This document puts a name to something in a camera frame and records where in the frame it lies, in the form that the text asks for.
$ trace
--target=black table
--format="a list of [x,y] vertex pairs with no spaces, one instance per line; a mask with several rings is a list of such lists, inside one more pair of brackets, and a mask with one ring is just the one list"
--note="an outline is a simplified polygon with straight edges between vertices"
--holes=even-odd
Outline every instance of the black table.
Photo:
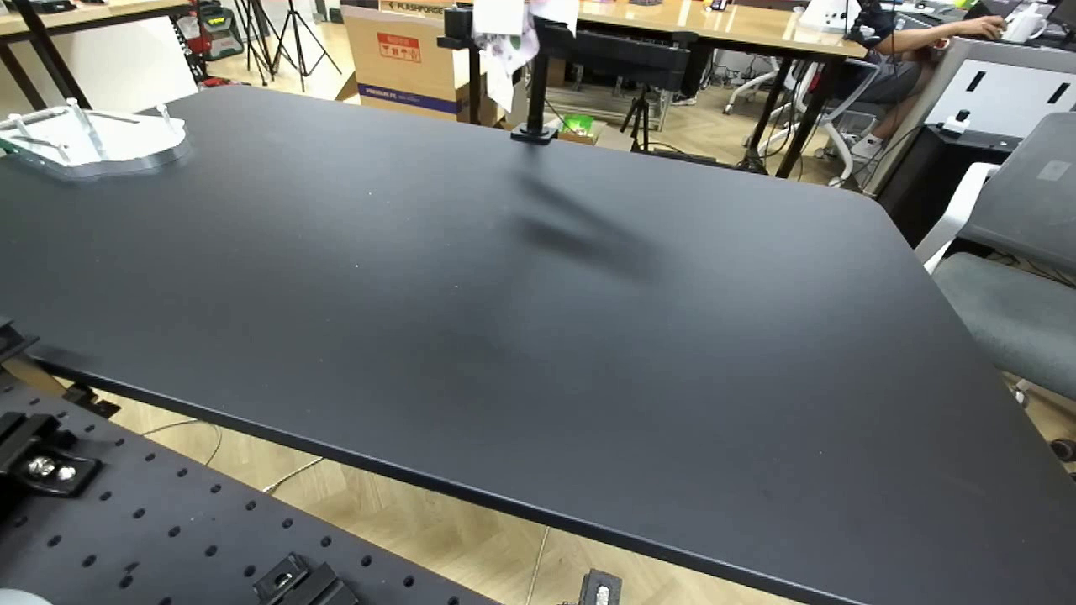
[[796,600],[1073,601],[1076,492],[858,195],[258,90],[0,163],[70,377]]

